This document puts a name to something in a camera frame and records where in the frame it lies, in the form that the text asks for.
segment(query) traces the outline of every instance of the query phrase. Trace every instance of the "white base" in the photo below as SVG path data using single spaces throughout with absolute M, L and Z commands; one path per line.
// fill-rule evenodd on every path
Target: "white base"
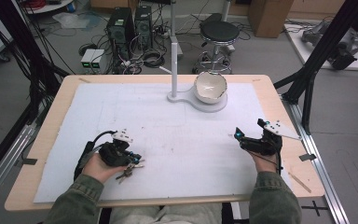
M 199 100 L 194 94 L 194 87 L 190 88 L 188 91 L 178 91 L 176 97 L 172 97 L 172 92 L 170 91 L 167 95 L 167 98 L 172 103 L 185 102 L 192 105 L 194 108 L 205 113 L 214 113 L 222 110 L 227 105 L 227 94 L 225 94 L 221 101 L 216 104 L 205 104 Z

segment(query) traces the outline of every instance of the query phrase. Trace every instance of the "gray floor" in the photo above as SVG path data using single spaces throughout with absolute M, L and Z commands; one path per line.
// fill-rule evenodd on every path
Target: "gray floor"
M 72 70 L 82 74 L 79 62 L 81 56 L 77 51 L 81 45 L 89 43 L 93 36 L 103 34 L 105 21 L 93 18 L 95 27 L 85 30 L 63 30 L 59 29 L 59 24 L 50 24 L 53 21 L 50 16 L 47 14 L 39 18 L 42 26 L 53 31 L 47 35 L 48 40 Z M 178 19 L 178 26 L 192 19 L 194 18 L 181 17 Z M 248 24 L 246 18 L 230 17 L 229 20 Z M 234 74 L 265 74 L 275 82 L 292 75 L 302 66 L 286 34 L 280 34 L 278 38 L 257 38 L 251 32 L 247 34 L 251 37 L 250 40 L 239 40 L 234 45 L 236 51 L 231 57 Z M 241 33 L 241 36 L 246 38 L 247 34 Z M 185 54 L 178 64 L 178 73 L 191 74 L 193 63 L 202 52 L 202 41 L 197 35 L 179 35 L 178 39 Z M 68 70 L 56 55 L 53 54 L 53 57 L 59 67 Z M 166 62 L 171 60 L 169 52 L 165 59 Z M 164 66 L 171 69 L 168 63 Z M 165 72 L 144 68 L 142 74 Z M 28 104 L 28 86 L 28 81 L 15 62 L 0 63 L 0 142 Z M 278 93 L 284 93 L 289 86 L 278 89 Z M 313 96 L 310 115 L 312 137 L 349 221 L 358 223 L 358 71 L 321 69 L 315 80 Z M 43 221 L 47 211 L 5 211 L 6 197 L 19 170 L 19 167 L 13 167 L 0 186 L 0 223 L 35 224 Z M 324 210 L 324 198 L 302 199 L 300 205 L 313 206 L 313 201 L 318 207 L 322 207 L 319 216 L 314 209 L 304 208 L 302 223 L 334 223 L 329 211 Z

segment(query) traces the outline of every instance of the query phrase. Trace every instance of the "olive green sleeve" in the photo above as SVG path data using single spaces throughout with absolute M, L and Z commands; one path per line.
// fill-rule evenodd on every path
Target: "olive green sleeve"
M 252 224 L 301 223 L 301 208 L 280 175 L 260 172 L 249 205 Z
M 98 222 L 97 202 L 103 191 L 98 180 L 80 175 L 72 186 L 54 203 L 44 224 L 95 224 Z

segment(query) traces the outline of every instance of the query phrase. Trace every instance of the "computer tower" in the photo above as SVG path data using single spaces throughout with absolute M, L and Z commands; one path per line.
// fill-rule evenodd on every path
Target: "computer tower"
M 135 31 L 138 35 L 138 49 L 153 48 L 152 8 L 138 6 L 135 11 Z
M 115 7 L 106 31 L 114 52 L 123 60 L 132 58 L 135 49 L 135 28 L 132 20 L 132 12 L 129 7 Z

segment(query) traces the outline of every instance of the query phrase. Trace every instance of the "metal rail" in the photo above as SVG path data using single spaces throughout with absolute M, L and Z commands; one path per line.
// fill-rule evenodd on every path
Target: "metal rail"
M 327 204 L 329 206 L 333 219 L 337 224 L 344 224 L 344 223 L 349 224 L 350 222 L 348 221 L 347 215 L 337 196 L 333 183 L 331 182 L 330 177 L 324 167 L 324 163 L 315 145 L 315 142 L 313 141 L 312 136 L 307 134 L 306 130 L 301 124 L 301 118 L 302 118 L 301 109 L 299 108 L 298 105 L 290 105 L 285 101 L 282 102 L 290 108 L 290 112 L 292 113 L 294 122 L 296 123 L 298 131 L 301 137 L 303 138 L 303 144 L 305 149 L 309 154 L 314 154 L 316 156 L 316 159 L 312 161 L 312 165 L 315 168 L 316 173 L 321 178 L 322 183 L 324 185 L 324 190 L 325 190 L 324 197 L 327 200 Z
M 6 179 L 16 160 L 21 155 L 24 148 L 28 145 L 36 130 L 36 124 L 25 125 L 5 157 L 0 161 L 0 186 Z

